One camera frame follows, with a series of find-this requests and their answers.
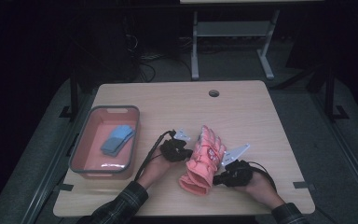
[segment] wooden tabletop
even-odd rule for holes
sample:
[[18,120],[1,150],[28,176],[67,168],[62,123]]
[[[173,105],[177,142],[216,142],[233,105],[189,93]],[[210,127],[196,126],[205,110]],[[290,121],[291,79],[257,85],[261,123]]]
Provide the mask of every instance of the wooden tabletop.
[[[209,92],[219,92],[211,97]],[[128,180],[90,180],[68,170],[54,206],[58,217],[90,215],[100,205],[112,201],[133,180],[147,152],[168,130],[184,129],[195,145],[201,125],[219,135],[228,149],[249,143],[240,160],[262,164],[273,177],[278,192],[304,213],[314,211],[308,189],[296,189],[303,182],[296,158],[265,84],[261,81],[170,82],[102,85],[93,106],[136,105],[140,112],[140,135],[135,168]],[[223,185],[214,186],[207,196],[196,196],[180,188],[178,179],[184,165],[172,168],[149,190],[137,216],[209,216],[269,214],[248,195]]]

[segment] black cable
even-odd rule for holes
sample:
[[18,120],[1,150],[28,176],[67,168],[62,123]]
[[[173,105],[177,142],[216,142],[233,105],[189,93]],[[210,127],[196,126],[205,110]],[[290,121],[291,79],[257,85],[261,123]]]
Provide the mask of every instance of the black cable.
[[[178,59],[178,58],[174,58],[174,57],[169,57],[169,56],[166,56],[166,55],[162,55],[162,56],[157,57],[157,58],[155,58],[155,59],[148,59],[148,60],[146,60],[146,61],[147,61],[148,63],[151,63],[151,62],[153,62],[153,61],[162,60],[162,59],[175,60],[175,61],[177,61],[177,62],[179,62],[179,63],[182,63],[182,64],[187,68],[189,74],[190,74],[190,75],[192,74],[192,73],[191,73],[191,68],[190,68],[190,66],[188,66],[187,63],[185,63],[183,60]],[[150,68],[152,68],[153,71],[154,71],[153,78],[155,77],[155,75],[156,75],[156,70],[155,70],[151,65],[148,65],[148,64],[146,64],[146,63],[140,63],[140,64],[141,64],[141,65],[145,65],[145,66],[149,66]]]
[[62,218],[60,219],[60,221],[59,221],[57,224],[62,223],[62,222],[63,222],[63,220],[64,220],[64,218],[62,217]]
[[332,223],[338,224],[337,221],[335,221],[332,217],[330,217],[327,213],[325,213],[325,211],[322,210],[320,207],[318,207],[318,206],[315,205],[315,209],[316,209],[317,211],[319,211],[320,213],[322,213],[322,215],[324,215],[325,217],[327,217]]
[[149,65],[149,64],[146,64],[146,63],[140,63],[140,65],[143,65],[143,66],[146,66],[146,67],[149,67],[150,69],[152,69],[153,71],[153,75],[151,78],[147,79],[147,76],[146,76],[146,73],[141,69],[141,79],[144,81],[144,82],[151,82],[153,81],[153,79],[156,77],[156,69]]
[[[65,178],[65,175],[66,175],[66,173],[63,173],[63,175],[61,175],[60,179],[57,181],[55,186],[59,185],[63,181],[63,179]],[[39,212],[37,213],[36,219],[39,218],[40,214],[42,213],[43,209],[45,208],[45,206],[46,206],[48,200],[50,199],[51,195],[53,194],[53,192],[54,192],[54,187],[48,193],[48,196],[46,197],[45,201],[43,202],[42,206],[40,207]]]
[[153,157],[153,158],[152,158],[152,159],[150,159],[150,160],[152,161],[153,159],[155,159],[155,158],[157,158],[157,157],[160,157],[160,156],[162,156],[162,154],[159,154],[159,155],[157,155],[157,156]]
[[104,67],[106,70],[108,70],[110,73],[116,75],[116,74],[120,74],[119,72],[115,72],[114,70],[112,70],[108,65],[106,65],[103,61],[101,61],[100,59],[98,59],[96,56],[94,56],[92,53],[90,53],[88,50],[86,50],[83,46],[81,46],[69,33],[67,33],[69,38],[72,40],[72,42],[74,42],[74,44],[80,48],[81,50],[83,50],[85,53],[87,53],[92,59],[94,59],[96,62],[98,62],[102,67]]
[[290,85],[296,83],[297,81],[299,81],[300,79],[307,77],[311,74],[313,74],[315,71],[317,71],[318,69],[322,68],[322,64],[316,64],[313,65],[312,67],[298,73],[297,75],[290,77],[289,79],[285,80],[284,82],[275,85],[275,86],[271,86],[268,87],[269,90],[283,90],[286,87],[289,87]]
[[264,172],[266,172],[267,174],[269,173],[269,172],[267,172],[267,169],[264,168],[264,166],[262,166],[260,163],[257,163],[257,162],[255,162],[255,161],[248,161],[248,163],[256,164],[256,165],[260,166],[261,168],[263,168]]
[[142,171],[144,170],[144,168],[146,167],[146,165],[147,165],[151,160],[154,159],[154,158],[151,159],[153,153],[156,151],[158,145],[161,143],[161,141],[162,141],[162,139],[164,138],[164,136],[167,135],[168,133],[173,136],[173,135],[175,134],[175,131],[167,131],[167,132],[165,132],[164,134],[162,134],[162,135],[158,138],[158,140],[156,141],[155,145],[153,145],[153,147],[150,149],[149,153],[147,153],[147,156],[146,156],[144,162],[142,162],[141,167],[139,167],[139,170],[138,170],[138,172],[136,173],[135,178],[133,179],[134,181],[137,181],[137,180],[139,179],[139,176],[141,176],[141,173],[142,173]]
[[200,43],[198,46],[199,54],[217,54],[223,52],[223,47],[221,44],[216,43],[215,41],[205,40],[204,43]]

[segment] plastic tray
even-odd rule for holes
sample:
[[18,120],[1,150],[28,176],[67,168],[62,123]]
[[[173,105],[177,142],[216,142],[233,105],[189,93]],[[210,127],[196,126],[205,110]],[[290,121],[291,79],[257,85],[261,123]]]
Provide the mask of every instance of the plastic tray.
[[[128,179],[139,133],[139,109],[134,105],[96,106],[89,112],[77,138],[69,167],[85,178]],[[130,125],[134,136],[116,157],[104,155],[101,146],[118,125]]]

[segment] table leg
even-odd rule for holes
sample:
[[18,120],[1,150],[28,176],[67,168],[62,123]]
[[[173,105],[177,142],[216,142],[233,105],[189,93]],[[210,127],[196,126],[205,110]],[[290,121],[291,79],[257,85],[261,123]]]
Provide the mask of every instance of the table leg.
[[191,80],[199,80],[199,58],[197,57],[197,11],[194,12],[193,21],[193,50],[191,52]]
[[263,66],[264,73],[266,74],[267,79],[273,79],[274,74],[272,73],[271,67],[269,66],[269,61],[267,60],[267,51],[269,50],[269,43],[271,42],[272,35],[274,34],[275,25],[279,16],[280,10],[275,10],[272,19],[269,23],[266,43],[262,49],[257,50],[257,56],[260,59],[261,65]]

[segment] dark background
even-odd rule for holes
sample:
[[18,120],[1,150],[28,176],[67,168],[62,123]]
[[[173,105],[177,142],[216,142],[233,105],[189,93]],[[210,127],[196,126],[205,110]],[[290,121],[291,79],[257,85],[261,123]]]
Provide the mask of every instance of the dark background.
[[[0,1],[0,192],[54,93],[71,74],[78,75],[82,91],[131,82],[138,76],[141,52],[127,51],[124,34],[175,55],[178,51],[168,46],[191,32],[192,21],[182,17],[191,11],[154,16],[138,11],[134,21],[123,22],[125,14],[95,15],[78,10],[82,7],[77,1]],[[278,22],[274,38],[296,38],[288,66],[327,64],[358,103],[358,1],[326,1],[304,14],[287,8]]]

